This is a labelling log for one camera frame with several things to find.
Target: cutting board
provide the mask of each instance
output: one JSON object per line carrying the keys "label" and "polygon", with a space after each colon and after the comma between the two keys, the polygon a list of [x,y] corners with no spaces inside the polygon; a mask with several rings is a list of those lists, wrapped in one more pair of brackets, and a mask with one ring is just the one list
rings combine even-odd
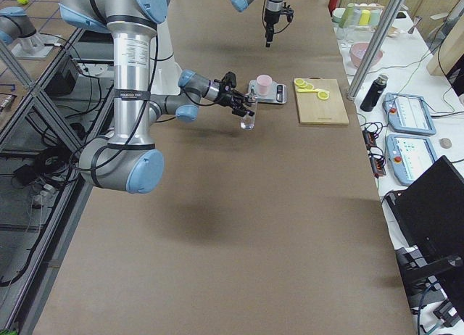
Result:
{"label": "cutting board", "polygon": [[313,84],[315,88],[330,91],[330,96],[326,101],[322,101],[317,94],[297,92],[297,86],[294,84],[299,122],[310,125],[348,125],[348,115],[337,81],[335,79],[305,80]]}

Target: computer monitor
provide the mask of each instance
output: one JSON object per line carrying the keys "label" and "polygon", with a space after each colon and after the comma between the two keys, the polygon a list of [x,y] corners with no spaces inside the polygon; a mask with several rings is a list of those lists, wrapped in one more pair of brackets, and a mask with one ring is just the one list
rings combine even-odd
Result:
{"label": "computer monitor", "polygon": [[[464,178],[445,156],[402,192],[395,207],[408,243],[428,264],[450,255],[464,259]],[[436,278],[464,319],[464,267]]]}

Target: pink cup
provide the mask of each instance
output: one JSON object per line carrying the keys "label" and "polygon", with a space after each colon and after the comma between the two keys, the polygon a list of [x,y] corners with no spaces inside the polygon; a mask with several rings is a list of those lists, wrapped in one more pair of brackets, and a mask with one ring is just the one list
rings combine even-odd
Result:
{"label": "pink cup", "polygon": [[270,85],[273,83],[273,79],[266,74],[261,74],[256,78],[257,90],[260,96],[267,96],[270,91]]}

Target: black bottle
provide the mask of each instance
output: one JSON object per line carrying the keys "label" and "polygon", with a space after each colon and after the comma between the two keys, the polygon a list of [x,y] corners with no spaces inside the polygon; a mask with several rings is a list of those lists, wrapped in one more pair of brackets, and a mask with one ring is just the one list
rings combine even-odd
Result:
{"label": "black bottle", "polygon": [[371,112],[377,104],[378,99],[386,88],[386,82],[389,79],[385,74],[380,74],[377,79],[374,80],[369,88],[368,94],[365,95],[364,100],[361,103],[361,110],[365,112]]}

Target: gray round object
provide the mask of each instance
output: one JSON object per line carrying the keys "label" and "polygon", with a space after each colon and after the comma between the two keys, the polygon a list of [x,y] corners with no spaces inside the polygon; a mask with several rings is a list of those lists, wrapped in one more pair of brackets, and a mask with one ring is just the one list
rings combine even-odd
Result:
{"label": "gray round object", "polygon": [[440,139],[440,145],[442,146],[442,148],[444,149],[449,149],[452,144],[451,144],[451,141],[449,138],[442,138]]}

